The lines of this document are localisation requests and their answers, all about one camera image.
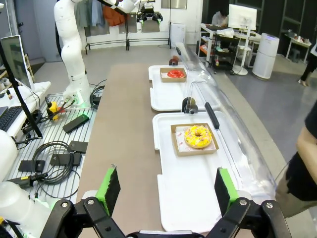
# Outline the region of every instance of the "black t-shirt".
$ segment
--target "black t-shirt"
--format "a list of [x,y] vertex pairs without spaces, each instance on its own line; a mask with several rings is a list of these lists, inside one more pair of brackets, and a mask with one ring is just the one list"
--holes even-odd
[[[317,138],[317,102],[315,102],[311,112],[308,114],[305,125],[307,130]],[[317,185],[298,153],[290,161],[286,172],[286,179],[288,180],[289,193],[302,201],[317,200]]]

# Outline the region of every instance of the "yellow connector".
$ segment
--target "yellow connector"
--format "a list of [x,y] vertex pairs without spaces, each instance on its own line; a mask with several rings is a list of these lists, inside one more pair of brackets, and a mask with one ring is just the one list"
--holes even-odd
[[[58,111],[57,102],[52,102],[52,106],[50,107],[50,111],[52,113],[56,113]],[[53,117],[53,120],[57,120],[57,119],[58,119],[58,115],[55,115]]]

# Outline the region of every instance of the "white monitor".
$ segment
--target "white monitor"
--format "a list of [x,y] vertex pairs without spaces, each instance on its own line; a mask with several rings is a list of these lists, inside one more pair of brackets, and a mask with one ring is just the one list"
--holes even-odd
[[256,30],[257,10],[250,7],[229,5],[229,22],[231,28]]
[[1,38],[1,44],[14,78],[34,91],[34,83],[26,67],[20,35]]

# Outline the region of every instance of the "black hair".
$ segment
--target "black hair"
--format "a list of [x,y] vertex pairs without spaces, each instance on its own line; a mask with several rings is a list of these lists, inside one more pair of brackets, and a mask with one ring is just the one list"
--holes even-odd
[[227,11],[226,9],[221,9],[221,10],[220,10],[220,14],[221,14],[222,16],[228,16],[228,11]]

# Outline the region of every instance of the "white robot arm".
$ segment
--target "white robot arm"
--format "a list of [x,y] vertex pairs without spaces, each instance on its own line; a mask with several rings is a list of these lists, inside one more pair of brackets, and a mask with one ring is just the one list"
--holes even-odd
[[[76,107],[90,107],[90,87],[86,68],[81,55],[82,43],[76,25],[74,6],[82,0],[60,0],[55,4],[54,16],[58,34],[63,41],[61,58],[67,69],[69,86],[64,91],[65,101],[75,101]],[[98,0],[121,13],[130,13],[135,7],[140,9],[150,0]]]

